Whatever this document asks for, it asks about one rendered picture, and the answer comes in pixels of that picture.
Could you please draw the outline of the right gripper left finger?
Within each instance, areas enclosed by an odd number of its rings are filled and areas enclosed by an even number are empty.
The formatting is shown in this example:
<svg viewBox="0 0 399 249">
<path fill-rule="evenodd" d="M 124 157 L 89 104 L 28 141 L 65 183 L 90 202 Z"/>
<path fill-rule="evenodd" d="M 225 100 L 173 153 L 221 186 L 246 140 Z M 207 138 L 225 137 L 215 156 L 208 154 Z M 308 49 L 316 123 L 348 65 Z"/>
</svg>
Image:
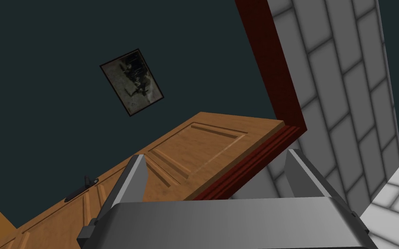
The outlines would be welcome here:
<svg viewBox="0 0 399 249">
<path fill-rule="evenodd" d="M 118 203 L 141 202 L 148 181 L 144 154 L 133 155 L 104 202 L 97 220 Z"/>
</svg>

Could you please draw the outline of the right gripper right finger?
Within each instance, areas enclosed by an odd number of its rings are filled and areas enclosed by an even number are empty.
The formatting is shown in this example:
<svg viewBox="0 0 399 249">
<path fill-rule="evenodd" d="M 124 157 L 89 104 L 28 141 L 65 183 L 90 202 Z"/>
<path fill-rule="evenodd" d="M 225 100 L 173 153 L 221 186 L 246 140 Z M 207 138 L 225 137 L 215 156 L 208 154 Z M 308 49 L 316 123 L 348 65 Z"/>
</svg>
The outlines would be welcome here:
<svg viewBox="0 0 399 249">
<path fill-rule="evenodd" d="M 288 149 L 284 166 L 289 185 L 296 198 L 331 197 L 349 211 L 342 197 L 299 149 Z"/>
</svg>

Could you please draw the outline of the brown wooden door leaf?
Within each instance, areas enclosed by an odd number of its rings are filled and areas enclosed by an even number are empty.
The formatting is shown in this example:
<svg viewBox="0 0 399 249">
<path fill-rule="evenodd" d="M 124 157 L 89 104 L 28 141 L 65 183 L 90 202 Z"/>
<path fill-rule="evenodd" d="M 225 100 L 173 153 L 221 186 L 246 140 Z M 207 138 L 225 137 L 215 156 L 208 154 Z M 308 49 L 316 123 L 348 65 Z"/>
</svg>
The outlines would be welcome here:
<svg viewBox="0 0 399 249">
<path fill-rule="evenodd" d="M 271 119 L 196 114 L 140 150 L 148 171 L 143 200 L 194 199 L 284 126 Z M 0 249 L 79 249 L 79 231 L 99 213 L 126 164 L 20 227 L 0 241 Z"/>
</svg>

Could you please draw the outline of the dark framed wall picture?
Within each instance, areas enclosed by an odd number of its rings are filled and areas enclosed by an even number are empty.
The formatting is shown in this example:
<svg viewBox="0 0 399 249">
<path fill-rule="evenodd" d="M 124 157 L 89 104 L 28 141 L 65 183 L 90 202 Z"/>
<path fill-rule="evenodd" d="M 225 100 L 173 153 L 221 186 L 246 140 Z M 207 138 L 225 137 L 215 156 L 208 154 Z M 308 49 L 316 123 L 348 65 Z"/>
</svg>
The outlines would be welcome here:
<svg viewBox="0 0 399 249">
<path fill-rule="evenodd" d="M 164 98 L 140 49 L 100 65 L 129 117 Z"/>
</svg>

